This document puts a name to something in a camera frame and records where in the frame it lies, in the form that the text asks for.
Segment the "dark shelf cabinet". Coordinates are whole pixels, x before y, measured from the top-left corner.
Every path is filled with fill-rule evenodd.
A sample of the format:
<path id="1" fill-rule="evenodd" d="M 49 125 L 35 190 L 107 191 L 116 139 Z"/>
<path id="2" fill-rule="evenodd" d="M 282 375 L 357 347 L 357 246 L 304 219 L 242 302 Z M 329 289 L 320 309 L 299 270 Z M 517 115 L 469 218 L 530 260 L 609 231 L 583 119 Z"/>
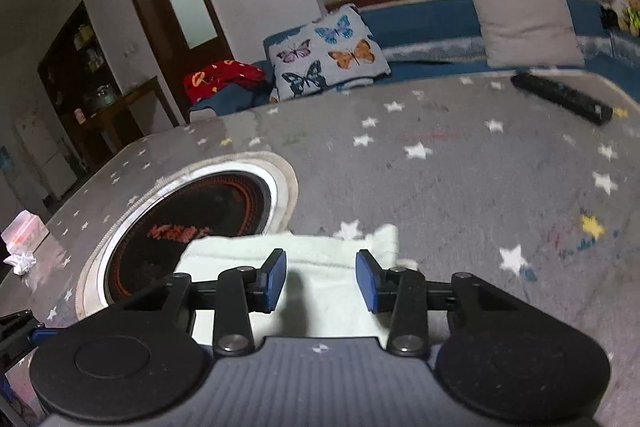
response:
<path id="1" fill-rule="evenodd" d="M 89 119 L 96 113 L 99 89 L 117 86 L 84 4 L 70 14 L 37 72 L 79 160 L 96 172 L 113 153 Z"/>

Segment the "wooden door with glass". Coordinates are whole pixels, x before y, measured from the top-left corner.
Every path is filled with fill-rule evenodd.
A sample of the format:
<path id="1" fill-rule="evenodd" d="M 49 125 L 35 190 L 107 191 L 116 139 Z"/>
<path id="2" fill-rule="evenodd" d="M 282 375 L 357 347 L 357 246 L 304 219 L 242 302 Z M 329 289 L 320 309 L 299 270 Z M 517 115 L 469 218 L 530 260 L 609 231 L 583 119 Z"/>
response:
<path id="1" fill-rule="evenodd" d="M 183 79 L 233 56 L 212 0 L 132 0 L 183 118 L 193 105 Z"/>

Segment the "pink tissue pack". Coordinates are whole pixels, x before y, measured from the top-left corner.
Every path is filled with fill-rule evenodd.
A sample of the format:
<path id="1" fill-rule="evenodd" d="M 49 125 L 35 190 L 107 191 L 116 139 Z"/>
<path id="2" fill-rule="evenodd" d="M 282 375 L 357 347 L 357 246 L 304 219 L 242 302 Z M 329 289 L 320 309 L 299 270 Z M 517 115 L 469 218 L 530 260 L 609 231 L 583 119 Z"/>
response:
<path id="1" fill-rule="evenodd" d="M 39 216 L 21 211 L 2 231 L 2 241 L 10 255 L 32 254 L 49 235 Z"/>

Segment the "dark wooden side table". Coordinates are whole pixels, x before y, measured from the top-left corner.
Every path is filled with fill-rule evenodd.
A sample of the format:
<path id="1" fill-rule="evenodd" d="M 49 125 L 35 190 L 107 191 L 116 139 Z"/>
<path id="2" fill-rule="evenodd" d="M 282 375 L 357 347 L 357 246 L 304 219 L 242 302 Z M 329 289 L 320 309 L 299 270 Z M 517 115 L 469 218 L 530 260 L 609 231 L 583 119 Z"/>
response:
<path id="1" fill-rule="evenodd" d="M 152 77 L 140 86 L 117 95 L 112 103 L 86 116 L 82 124 L 76 124 L 79 152 L 91 170 L 98 169 L 128 144 L 142 138 L 144 133 L 134 119 L 131 107 L 148 96 L 160 104 L 172 127 L 180 126 L 160 87 L 160 80 Z"/>

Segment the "panda plush toy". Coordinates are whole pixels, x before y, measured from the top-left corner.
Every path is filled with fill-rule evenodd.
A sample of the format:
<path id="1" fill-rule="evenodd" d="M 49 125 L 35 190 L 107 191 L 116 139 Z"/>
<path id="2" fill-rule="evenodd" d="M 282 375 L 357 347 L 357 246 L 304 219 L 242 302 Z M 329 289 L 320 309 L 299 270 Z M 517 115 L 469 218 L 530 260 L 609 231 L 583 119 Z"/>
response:
<path id="1" fill-rule="evenodd" d="M 604 29 L 620 28 L 626 8 L 623 0 L 600 0 L 600 19 Z"/>

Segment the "black remote control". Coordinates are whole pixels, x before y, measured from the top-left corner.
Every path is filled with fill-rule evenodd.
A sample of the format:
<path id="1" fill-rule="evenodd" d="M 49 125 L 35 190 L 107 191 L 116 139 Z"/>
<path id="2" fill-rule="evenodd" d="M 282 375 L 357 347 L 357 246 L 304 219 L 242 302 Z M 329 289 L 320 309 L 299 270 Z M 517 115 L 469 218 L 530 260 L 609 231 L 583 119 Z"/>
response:
<path id="1" fill-rule="evenodd" d="M 611 106 L 588 94 L 568 87 L 565 83 L 532 75 L 529 72 L 517 72 L 511 77 L 511 83 L 516 89 L 559 105 L 569 110 L 570 113 L 585 118 L 597 126 L 608 124 L 613 117 Z"/>

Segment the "red patterned blanket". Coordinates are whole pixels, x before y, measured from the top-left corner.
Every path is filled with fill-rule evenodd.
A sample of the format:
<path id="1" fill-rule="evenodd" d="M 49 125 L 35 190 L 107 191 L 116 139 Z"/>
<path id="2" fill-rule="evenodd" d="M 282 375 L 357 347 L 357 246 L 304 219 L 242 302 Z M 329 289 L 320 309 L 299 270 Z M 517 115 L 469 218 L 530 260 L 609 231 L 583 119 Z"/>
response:
<path id="1" fill-rule="evenodd" d="M 255 65 L 235 60 L 224 60 L 185 75 L 183 87 L 186 96 L 194 105 L 232 84 L 252 90 L 260 86 L 266 79 L 267 74 Z"/>

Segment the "grey star tablecloth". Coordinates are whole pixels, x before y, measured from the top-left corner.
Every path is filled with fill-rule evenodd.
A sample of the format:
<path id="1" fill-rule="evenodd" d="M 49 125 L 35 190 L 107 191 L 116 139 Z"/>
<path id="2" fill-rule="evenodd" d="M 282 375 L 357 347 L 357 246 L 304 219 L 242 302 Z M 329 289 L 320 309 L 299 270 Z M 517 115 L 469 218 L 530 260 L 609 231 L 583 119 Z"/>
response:
<path id="1" fill-rule="evenodd" d="M 330 93 L 148 136 L 55 213 L 34 271 L 2 282 L 1 309 L 72 323 L 93 251 L 153 188 L 198 162 L 279 156 L 298 184 L 288 231 L 390 223 L 428 277 L 472 272 L 593 335 L 613 369 L 599 421 L 637 425 L 639 99 L 596 75 L 562 80 L 610 104 L 611 122 L 498 75 Z"/>

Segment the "round induction cooker plate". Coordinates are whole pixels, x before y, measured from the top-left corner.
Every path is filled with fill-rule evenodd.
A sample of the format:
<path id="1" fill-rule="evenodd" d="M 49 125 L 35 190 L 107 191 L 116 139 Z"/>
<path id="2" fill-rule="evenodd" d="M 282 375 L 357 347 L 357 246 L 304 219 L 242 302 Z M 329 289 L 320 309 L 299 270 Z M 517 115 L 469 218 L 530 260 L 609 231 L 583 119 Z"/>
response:
<path id="1" fill-rule="evenodd" d="M 195 239 L 283 232 L 298 183 L 271 152 L 209 158 L 159 179 L 108 229 L 82 267 L 75 311 L 83 319 L 170 274 Z"/>

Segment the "blue sofa bench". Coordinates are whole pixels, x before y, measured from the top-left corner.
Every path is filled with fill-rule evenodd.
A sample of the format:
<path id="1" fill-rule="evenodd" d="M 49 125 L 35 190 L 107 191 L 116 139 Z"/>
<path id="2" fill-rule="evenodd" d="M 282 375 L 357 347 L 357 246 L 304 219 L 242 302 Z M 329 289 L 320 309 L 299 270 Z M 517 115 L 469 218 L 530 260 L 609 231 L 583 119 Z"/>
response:
<path id="1" fill-rule="evenodd" d="M 639 95 L 639 41 L 618 29 L 604 29 L 600 2 L 566 0 L 574 31 L 585 63 L 577 66 L 492 68 L 487 63 L 480 22 L 473 0 L 423 0 L 357 11 L 381 47 L 390 73 L 375 80 L 357 80 L 328 91 L 344 91 L 371 83 L 394 83 L 462 72 L 493 72 L 506 69 L 578 69 L 595 72 L 612 80 L 633 98 Z M 273 68 L 268 48 L 292 36 L 298 26 L 265 38 L 265 60 L 250 64 L 261 68 L 267 79 L 255 89 L 236 84 L 192 105 L 190 121 L 210 116 L 227 116 L 241 110 L 278 103 L 271 100 Z"/>

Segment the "butterfly print pillow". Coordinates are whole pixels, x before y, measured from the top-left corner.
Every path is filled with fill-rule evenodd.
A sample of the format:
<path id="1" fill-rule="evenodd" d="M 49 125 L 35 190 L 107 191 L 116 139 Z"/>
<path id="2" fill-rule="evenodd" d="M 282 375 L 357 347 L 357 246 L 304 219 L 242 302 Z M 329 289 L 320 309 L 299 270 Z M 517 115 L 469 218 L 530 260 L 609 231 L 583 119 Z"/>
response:
<path id="1" fill-rule="evenodd" d="M 305 98 L 357 80 L 375 80 L 390 65 L 355 5 L 309 23 L 268 48 L 273 68 L 270 98 Z"/>

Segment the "bear plush toy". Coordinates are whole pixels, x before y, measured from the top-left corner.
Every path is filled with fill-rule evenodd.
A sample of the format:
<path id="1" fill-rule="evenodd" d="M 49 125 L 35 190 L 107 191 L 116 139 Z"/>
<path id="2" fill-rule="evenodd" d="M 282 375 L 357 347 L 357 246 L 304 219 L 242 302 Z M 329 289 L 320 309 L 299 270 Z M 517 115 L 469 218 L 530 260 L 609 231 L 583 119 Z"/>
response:
<path id="1" fill-rule="evenodd" d="M 628 0 L 623 8 L 622 16 L 618 19 L 620 30 L 628 32 L 633 37 L 640 34 L 640 0 Z"/>

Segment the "pale green garment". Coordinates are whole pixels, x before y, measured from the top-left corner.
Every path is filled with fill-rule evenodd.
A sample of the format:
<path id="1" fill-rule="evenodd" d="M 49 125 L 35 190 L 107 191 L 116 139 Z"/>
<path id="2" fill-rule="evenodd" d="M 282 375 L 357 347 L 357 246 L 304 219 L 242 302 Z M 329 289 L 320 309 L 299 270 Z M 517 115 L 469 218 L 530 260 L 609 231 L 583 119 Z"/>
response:
<path id="1" fill-rule="evenodd" d="M 277 248 L 286 277 L 277 308 L 250 314 L 255 343 L 266 337 L 375 337 L 386 343 L 388 321 L 367 310 L 356 280 L 356 254 L 367 249 L 383 268 L 416 269 L 399 252 L 398 228 L 382 225 L 363 239 L 294 235 L 209 236 L 186 247 L 175 271 L 194 282 L 213 281 L 242 265 L 259 268 Z"/>

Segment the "crumpled white tissue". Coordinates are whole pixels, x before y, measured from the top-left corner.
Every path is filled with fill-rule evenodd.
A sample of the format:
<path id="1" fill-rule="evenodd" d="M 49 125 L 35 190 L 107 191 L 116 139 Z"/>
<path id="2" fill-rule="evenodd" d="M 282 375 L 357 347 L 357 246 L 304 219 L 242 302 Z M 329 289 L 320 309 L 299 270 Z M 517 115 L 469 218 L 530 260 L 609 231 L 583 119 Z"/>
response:
<path id="1" fill-rule="evenodd" d="M 12 272 L 18 277 L 22 277 L 32 269 L 37 260 L 32 253 L 9 254 L 3 259 L 3 262 L 12 269 Z"/>

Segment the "white refrigerator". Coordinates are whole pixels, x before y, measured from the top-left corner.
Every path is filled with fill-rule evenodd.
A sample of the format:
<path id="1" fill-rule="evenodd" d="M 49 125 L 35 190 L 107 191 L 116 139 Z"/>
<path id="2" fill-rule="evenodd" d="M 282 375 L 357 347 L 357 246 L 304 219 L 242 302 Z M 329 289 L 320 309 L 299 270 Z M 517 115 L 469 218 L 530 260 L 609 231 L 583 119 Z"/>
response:
<path id="1" fill-rule="evenodd" d="M 29 115 L 15 121 L 14 126 L 24 147 L 43 175 L 48 189 L 57 199 L 61 199 L 73 187 L 77 176 L 46 124 L 39 117 Z"/>

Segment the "grey cushion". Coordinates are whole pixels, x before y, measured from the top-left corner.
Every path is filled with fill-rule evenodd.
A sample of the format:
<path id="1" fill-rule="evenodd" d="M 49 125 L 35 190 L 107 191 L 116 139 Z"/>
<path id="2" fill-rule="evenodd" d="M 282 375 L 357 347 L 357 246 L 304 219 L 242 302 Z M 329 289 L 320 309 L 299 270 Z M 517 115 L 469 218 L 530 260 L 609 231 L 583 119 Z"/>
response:
<path id="1" fill-rule="evenodd" d="M 473 0 L 492 68 L 585 63 L 566 0 Z"/>

